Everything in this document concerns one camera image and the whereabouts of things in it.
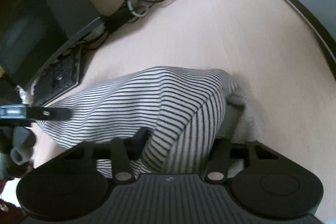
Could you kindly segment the striped white black garment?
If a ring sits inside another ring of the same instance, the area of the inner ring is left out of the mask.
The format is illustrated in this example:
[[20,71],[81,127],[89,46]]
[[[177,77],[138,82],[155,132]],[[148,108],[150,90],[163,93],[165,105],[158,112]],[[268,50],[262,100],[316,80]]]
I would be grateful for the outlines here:
[[72,110],[68,121],[38,121],[69,149],[83,141],[108,143],[151,132],[139,173],[197,173],[217,137],[255,141],[256,118],[235,79],[221,69],[153,67],[80,91],[55,104]]

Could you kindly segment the black keyboard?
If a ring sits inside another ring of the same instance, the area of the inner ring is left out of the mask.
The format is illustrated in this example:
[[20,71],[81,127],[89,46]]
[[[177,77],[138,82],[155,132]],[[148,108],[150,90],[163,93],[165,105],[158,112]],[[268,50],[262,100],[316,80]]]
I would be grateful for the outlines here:
[[79,84],[80,57],[81,48],[64,56],[41,74],[34,86],[34,106],[45,106]]

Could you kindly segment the dark computer monitor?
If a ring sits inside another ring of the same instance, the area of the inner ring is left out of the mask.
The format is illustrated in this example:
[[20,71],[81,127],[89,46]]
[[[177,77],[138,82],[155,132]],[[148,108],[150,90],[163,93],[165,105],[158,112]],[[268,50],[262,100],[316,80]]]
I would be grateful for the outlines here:
[[61,53],[101,25],[90,0],[1,0],[1,67],[26,89]]

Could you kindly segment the black power adapter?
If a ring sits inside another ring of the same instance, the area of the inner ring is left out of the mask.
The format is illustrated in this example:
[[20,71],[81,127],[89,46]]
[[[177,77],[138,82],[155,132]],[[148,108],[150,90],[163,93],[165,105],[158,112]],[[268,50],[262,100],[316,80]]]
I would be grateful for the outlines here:
[[134,15],[129,11],[129,9],[126,6],[122,6],[112,15],[107,16],[104,19],[104,26],[108,33],[112,34],[133,18]]

